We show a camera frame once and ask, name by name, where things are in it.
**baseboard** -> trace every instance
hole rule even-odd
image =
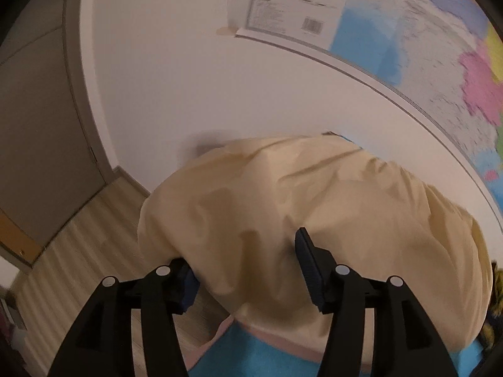
[[[7,247],[3,244],[0,244],[0,256],[23,272],[28,273],[29,271],[31,271],[32,267],[30,264],[14,255],[14,253],[7,249]]]
[[[148,197],[150,191],[143,187],[138,181],[136,181],[131,175],[125,171],[121,166],[114,168],[114,174],[116,177],[124,177],[129,184],[131,184],[135,189],[137,189],[143,196]]]

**beige cloth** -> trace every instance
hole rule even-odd
[[[361,276],[403,277],[450,351],[476,337],[492,273],[475,219],[337,136],[247,139],[204,154],[147,199],[138,238],[153,265],[183,256],[239,321],[323,353],[331,318],[309,298],[299,227]],[[367,340],[364,364],[371,358]]]

